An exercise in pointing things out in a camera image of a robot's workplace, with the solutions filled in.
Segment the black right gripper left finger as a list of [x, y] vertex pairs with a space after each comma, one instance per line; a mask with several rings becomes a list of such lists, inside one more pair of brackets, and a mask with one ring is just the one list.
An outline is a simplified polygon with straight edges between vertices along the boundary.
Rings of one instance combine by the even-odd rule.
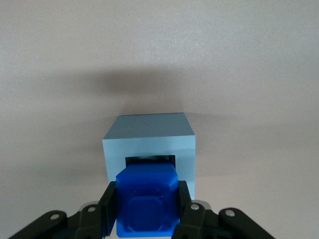
[[49, 211], [11, 236], [12, 239], [104, 239], [116, 220], [116, 187], [111, 182], [97, 203], [90, 203], [72, 216]]

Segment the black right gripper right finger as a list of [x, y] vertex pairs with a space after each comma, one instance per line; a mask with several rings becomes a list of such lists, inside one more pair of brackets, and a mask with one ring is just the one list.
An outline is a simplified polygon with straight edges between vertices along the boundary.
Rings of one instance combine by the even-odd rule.
[[180, 222], [173, 239], [272, 239], [273, 236], [237, 208], [214, 213], [205, 201], [192, 200], [186, 181], [178, 182]]

